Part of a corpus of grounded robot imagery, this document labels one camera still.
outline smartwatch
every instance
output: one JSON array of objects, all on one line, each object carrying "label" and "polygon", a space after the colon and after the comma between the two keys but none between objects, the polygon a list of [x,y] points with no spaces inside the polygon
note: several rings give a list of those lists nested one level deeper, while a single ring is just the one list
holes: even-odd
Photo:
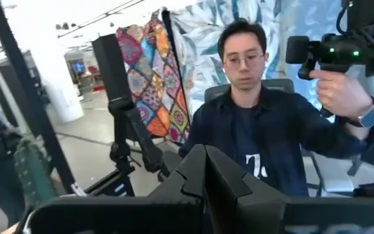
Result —
[{"label": "smartwatch", "polygon": [[374,126],[374,97],[372,97],[373,105],[356,119],[343,118],[343,120],[356,127],[373,127]]}]

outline green bag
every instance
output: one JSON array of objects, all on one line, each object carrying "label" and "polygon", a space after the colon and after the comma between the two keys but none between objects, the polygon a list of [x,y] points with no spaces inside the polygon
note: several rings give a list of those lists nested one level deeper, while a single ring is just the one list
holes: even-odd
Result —
[{"label": "green bag", "polygon": [[59,196],[51,179],[51,157],[31,140],[20,140],[14,152],[14,161],[29,205],[38,206]]}]

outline dark jacket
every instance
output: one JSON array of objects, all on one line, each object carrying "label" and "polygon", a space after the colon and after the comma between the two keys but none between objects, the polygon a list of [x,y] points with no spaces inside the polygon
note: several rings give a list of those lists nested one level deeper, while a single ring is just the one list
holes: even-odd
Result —
[{"label": "dark jacket", "polygon": [[[194,113],[189,137],[179,150],[181,157],[196,144],[215,146],[232,157],[234,105],[230,91],[203,104]],[[289,196],[308,196],[301,147],[342,159],[374,144],[374,126],[367,139],[360,141],[347,132],[340,118],[330,123],[300,94],[262,87],[258,105],[256,144],[268,161],[267,171],[273,172],[274,187]]]}]

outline hand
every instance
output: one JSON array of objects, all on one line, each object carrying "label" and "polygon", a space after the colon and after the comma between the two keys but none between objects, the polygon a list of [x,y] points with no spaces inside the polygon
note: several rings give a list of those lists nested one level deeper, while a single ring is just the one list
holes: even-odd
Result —
[{"label": "hand", "polygon": [[318,78],[319,102],[331,113],[355,119],[372,105],[373,100],[357,79],[334,71],[314,70],[311,78]]}]

